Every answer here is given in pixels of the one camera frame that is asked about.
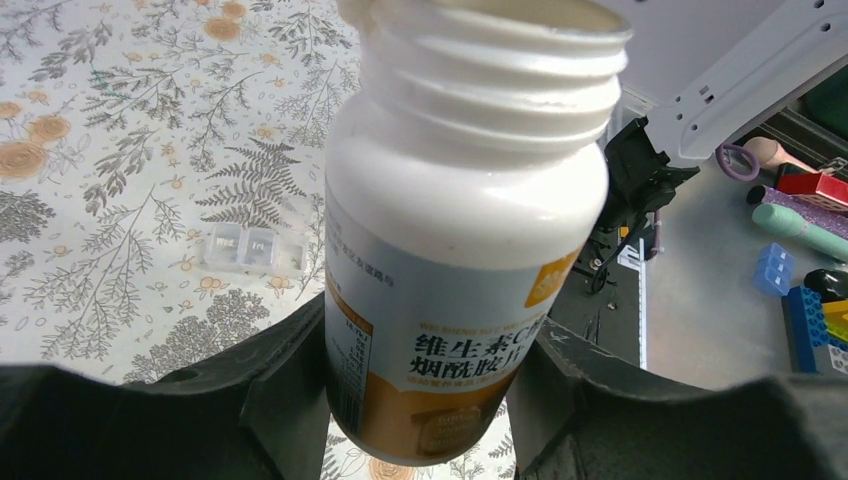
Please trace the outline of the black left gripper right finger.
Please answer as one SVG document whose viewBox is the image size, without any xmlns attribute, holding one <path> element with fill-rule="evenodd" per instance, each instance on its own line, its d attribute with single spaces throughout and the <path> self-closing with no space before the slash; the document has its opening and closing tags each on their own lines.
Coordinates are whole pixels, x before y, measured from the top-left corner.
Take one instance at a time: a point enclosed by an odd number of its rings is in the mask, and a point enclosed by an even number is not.
<svg viewBox="0 0 848 480">
<path fill-rule="evenodd" d="M 847 382 L 721 391 L 630 364 L 545 321 L 507 395 L 519 479 L 843 479 Z"/>
</svg>

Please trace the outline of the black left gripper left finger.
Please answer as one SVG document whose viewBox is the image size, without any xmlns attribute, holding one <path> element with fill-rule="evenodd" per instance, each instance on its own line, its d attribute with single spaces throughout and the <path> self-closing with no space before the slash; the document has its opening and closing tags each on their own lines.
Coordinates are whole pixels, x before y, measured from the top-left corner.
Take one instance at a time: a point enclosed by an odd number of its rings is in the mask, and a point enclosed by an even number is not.
<svg viewBox="0 0 848 480">
<path fill-rule="evenodd" d="M 5 479 L 316 479 L 327 439 L 324 299 L 144 384 L 1 370 Z"/>
</svg>

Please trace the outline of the clear plastic pill organizer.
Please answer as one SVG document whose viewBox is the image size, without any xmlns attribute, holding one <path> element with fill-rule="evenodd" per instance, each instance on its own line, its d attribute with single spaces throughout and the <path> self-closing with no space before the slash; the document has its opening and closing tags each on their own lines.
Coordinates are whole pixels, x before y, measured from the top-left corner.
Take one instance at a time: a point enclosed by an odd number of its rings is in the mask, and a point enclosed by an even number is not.
<svg viewBox="0 0 848 480">
<path fill-rule="evenodd" d="M 203 261 L 214 270 L 299 277 L 308 239 L 270 228 L 216 223 L 204 242 Z"/>
</svg>

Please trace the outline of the white orange pill bottle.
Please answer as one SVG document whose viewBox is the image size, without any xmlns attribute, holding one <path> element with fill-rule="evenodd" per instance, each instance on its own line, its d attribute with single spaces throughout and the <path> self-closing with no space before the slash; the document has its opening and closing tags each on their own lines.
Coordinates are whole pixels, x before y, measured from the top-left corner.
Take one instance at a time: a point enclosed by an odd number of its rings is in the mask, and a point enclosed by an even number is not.
<svg viewBox="0 0 848 480">
<path fill-rule="evenodd" d="M 628 22 L 593 1 L 341 1 L 325 147 L 327 396 L 404 466 L 485 434 L 608 193 Z"/>
</svg>

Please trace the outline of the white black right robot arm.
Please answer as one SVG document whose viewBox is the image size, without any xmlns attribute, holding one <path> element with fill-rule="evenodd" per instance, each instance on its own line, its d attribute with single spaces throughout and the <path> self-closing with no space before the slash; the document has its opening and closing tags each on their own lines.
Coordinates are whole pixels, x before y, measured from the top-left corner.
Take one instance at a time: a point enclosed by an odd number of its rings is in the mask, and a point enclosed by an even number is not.
<svg viewBox="0 0 848 480">
<path fill-rule="evenodd" d="M 613 137 L 597 228 L 667 205 L 713 151 L 847 61 L 847 6 L 787 1 L 762 20 L 748 1 L 634 10 L 640 84 L 691 82 Z M 543 324 L 507 395 L 519 479 L 843 479 L 847 380 L 792 374 L 709 391 L 621 360 Z"/>
</svg>

